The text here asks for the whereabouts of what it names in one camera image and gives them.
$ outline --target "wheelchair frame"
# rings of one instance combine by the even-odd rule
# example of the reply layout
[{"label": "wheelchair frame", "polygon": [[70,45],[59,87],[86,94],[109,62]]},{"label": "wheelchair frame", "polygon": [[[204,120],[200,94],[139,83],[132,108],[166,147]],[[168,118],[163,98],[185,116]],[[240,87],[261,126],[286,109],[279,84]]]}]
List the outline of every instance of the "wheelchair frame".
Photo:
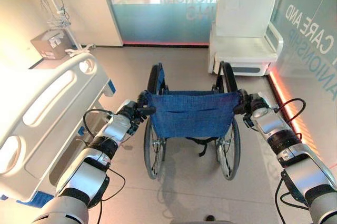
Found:
[{"label": "wheelchair frame", "polygon": [[[163,66],[161,63],[154,65],[151,69],[150,77],[147,84],[147,91],[151,94],[165,95],[165,92],[169,91],[169,88],[165,83],[165,78],[163,78],[163,81],[161,83],[158,82],[160,80],[160,74],[162,72],[162,69]],[[213,91],[215,94],[225,93],[224,83],[226,84],[226,89],[228,93],[237,91],[237,85],[232,71],[232,67],[229,63],[225,63],[224,61],[222,61],[220,62],[216,83],[212,86],[211,91]],[[204,146],[203,151],[199,153],[200,157],[205,155],[208,143],[212,141],[215,142],[217,160],[220,163],[222,173],[227,180],[232,180],[235,177],[236,171],[240,164],[240,134],[235,118],[233,118],[231,128],[232,129],[229,129],[223,137],[209,137],[207,139],[185,137],[188,140],[192,140],[195,143]],[[234,157],[233,166],[230,167],[229,161],[227,159],[227,153],[232,142],[232,137],[234,138]],[[149,118],[146,123],[144,135],[144,160],[148,175],[151,179],[157,178],[160,174],[162,162],[165,161],[167,139],[168,138],[160,138],[155,134],[155,131],[152,127],[151,118]],[[151,148],[153,148],[155,152],[153,164],[151,164]]]}]

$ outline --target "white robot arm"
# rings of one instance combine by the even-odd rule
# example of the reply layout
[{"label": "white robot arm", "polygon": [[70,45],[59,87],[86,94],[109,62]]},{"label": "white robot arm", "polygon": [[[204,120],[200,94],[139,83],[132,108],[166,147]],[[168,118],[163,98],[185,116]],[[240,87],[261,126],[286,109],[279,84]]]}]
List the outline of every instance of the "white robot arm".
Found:
[{"label": "white robot arm", "polygon": [[337,186],[328,167],[264,98],[259,94],[248,95],[244,90],[240,93],[241,103],[234,113],[244,114],[246,125],[255,126],[268,142],[284,168],[281,182],[285,182],[295,200],[309,208],[314,224],[336,224]]},{"label": "white robot arm", "polygon": [[63,173],[55,198],[42,208],[33,224],[88,223],[88,208],[102,199],[109,184],[106,172],[118,147],[147,115],[155,112],[154,108],[138,108],[133,101],[124,104]]}]

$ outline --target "white wall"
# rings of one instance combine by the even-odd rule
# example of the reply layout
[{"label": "white wall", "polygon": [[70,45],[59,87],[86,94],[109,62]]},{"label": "white wall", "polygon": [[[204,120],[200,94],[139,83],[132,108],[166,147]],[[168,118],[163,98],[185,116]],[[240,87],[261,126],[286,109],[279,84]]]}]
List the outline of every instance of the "white wall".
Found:
[{"label": "white wall", "polygon": [[[32,0],[40,6],[39,0]],[[71,17],[71,30],[81,44],[122,46],[110,0],[63,0]]]},{"label": "white wall", "polygon": [[30,40],[48,27],[30,0],[0,2],[0,64],[29,68],[41,59]]}]

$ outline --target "orange light strip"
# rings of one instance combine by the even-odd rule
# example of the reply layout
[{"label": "orange light strip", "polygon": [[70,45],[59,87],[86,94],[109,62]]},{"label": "orange light strip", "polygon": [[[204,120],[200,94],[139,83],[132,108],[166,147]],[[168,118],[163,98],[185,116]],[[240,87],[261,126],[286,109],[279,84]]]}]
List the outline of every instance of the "orange light strip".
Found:
[{"label": "orange light strip", "polygon": [[[283,82],[280,80],[278,74],[273,70],[270,72],[269,76],[275,86],[277,93],[280,96],[281,102],[285,103],[286,101],[290,100],[292,97]],[[287,104],[284,109],[289,118],[292,118],[298,110],[293,103]],[[297,116],[294,120],[292,120],[291,125],[295,133],[302,133],[302,142],[304,144],[307,144],[311,148],[311,150],[315,152],[317,156],[319,156],[317,147],[301,116]]]}]

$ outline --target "black cable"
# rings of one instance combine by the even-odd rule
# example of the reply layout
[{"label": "black cable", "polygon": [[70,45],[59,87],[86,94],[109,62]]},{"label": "black cable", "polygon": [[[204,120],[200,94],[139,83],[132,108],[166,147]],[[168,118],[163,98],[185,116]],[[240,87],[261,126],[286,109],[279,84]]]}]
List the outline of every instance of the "black cable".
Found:
[{"label": "black cable", "polygon": [[280,190],[282,182],[283,182],[283,178],[281,177],[281,180],[280,180],[279,185],[277,186],[277,189],[276,189],[276,192],[275,192],[275,205],[276,205],[277,212],[279,213],[279,216],[280,216],[280,218],[282,220],[282,223],[286,224],[285,221],[284,221],[284,218],[283,218],[283,216],[281,214],[281,211],[280,211],[280,208],[279,208],[279,203],[277,202],[277,196],[279,194],[279,190]]},{"label": "black cable", "polygon": [[61,0],[61,2],[62,2],[62,10],[63,10],[63,14],[64,14],[64,16],[67,18],[67,20],[70,20],[70,16],[69,16],[68,12],[65,10],[65,6],[64,6],[63,0]]},{"label": "black cable", "polygon": [[119,174],[118,172],[116,172],[116,171],[114,171],[114,170],[112,170],[112,169],[110,169],[110,168],[109,168],[109,170],[112,171],[113,173],[115,173],[116,175],[120,176],[120,177],[123,179],[124,182],[123,182],[122,187],[121,187],[116,193],[114,193],[112,196],[110,196],[110,197],[108,197],[108,198],[106,198],[106,199],[102,199],[102,201],[107,201],[107,200],[109,200],[109,199],[115,197],[121,190],[123,190],[123,188],[124,188],[124,186],[125,186],[125,183],[126,183],[125,178],[124,178],[121,174]]},{"label": "black cable", "polygon": [[98,109],[98,108],[94,108],[94,109],[90,109],[88,110],[87,112],[84,113],[83,117],[82,117],[82,121],[83,121],[83,124],[84,124],[84,127],[86,129],[86,131],[89,133],[89,135],[92,136],[92,138],[94,138],[95,136],[93,135],[93,133],[90,131],[90,129],[88,128],[88,125],[86,123],[86,115],[91,113],[91,112],[94,112],[94,111],[98,111],[98,112],[103,112],[103,113],[107,113],[109,115],[112,115],[113,113],[109,110],[104,110],[104,109]]},{"label": "black cable", "polygon": [[304,99],[301,99],[301,98],[293,98],[293,99],[288,100],[286,103],[282,104],[282,106],[279,108],[279,111],[280,111],[282,108],[284,108],[285,105],[287,105],[291,102],[294,102],[296,100],[302,102],[303,106],[302,106],[301,110],[296,115],[294,115],[291,119],[287,120],[286,123],[291,122],[293,119],[295,119],[298,115],[300,115],[305,110],[306,102],[305,102]]},{"label": "black cable", "polygon": [[280,200],[281,200],[284,204],[286,204],[287,206],[290,206],[290,207],[296,207],[296,208],[300,208],[300,209],[309,211],[309,208],[308,208],[308,207],[295,205],[295,204],[292,204],[292,203],[289,203],[289,202],[285,201],[283,198],[284,198],[285,196],[287,196],[287,195],[290,195],[290,192],[287,192],[287,193],[281,195],[281,197],[280,197]]},{"label": "black cable", "polygon": [[101,217],[102,217],[102,211],[103,211],[103,205],[102,205],[102,201],[100,200],[100,215],[98,215],[97,224],[100,224]]}]

